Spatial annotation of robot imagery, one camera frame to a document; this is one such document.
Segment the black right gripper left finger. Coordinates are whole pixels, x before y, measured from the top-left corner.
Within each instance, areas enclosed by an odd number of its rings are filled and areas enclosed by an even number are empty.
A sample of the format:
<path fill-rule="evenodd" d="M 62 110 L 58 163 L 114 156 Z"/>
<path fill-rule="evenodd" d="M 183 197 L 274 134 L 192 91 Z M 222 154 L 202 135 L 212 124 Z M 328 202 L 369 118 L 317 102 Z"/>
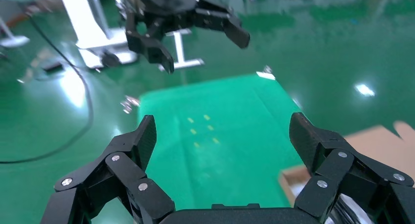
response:
<path fill-rule="evenodd" d="M 136 223 L 161 223 L 175 204 L 145 172 L 156 141 L 152 115 L 136 130 L 115 136 L 98 158 L 55 183 L 41 223 L 89 224 L 113 199 Z"/>

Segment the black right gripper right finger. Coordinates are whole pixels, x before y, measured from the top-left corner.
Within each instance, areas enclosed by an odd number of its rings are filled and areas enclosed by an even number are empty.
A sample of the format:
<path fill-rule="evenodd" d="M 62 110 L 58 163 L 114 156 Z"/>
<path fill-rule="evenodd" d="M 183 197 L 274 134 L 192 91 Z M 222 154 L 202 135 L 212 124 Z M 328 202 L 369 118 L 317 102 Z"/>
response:
<path fill-rule="evenodd" d="M 315 127 L 304 114 L 291 115 L 289 137 L 311 177 L 294 207 L 324 223 L 344 194 L 377 224 L 415 221 L 414 180 L 357 152 L 340 134 Z"/>

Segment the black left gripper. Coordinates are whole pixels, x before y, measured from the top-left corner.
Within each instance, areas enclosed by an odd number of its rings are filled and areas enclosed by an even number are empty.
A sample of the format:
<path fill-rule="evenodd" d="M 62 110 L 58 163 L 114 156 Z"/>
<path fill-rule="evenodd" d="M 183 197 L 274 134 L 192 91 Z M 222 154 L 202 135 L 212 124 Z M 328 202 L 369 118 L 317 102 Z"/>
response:
<path fill-rule="evenodd" d="M 161 43 L 164 34 L 196 26 L 220 31 L 239 48 L 250 43 L 250 34 L 242 28 L 241 20 L 222 4 L 208 0 L 122 0 L 126 13 L 126 38 L 130 51 L 142 55 L 151 64 L 174 72 L 174 60 Z M 137 24 L 144 23 L 146 32 L 140 34 Z"/>

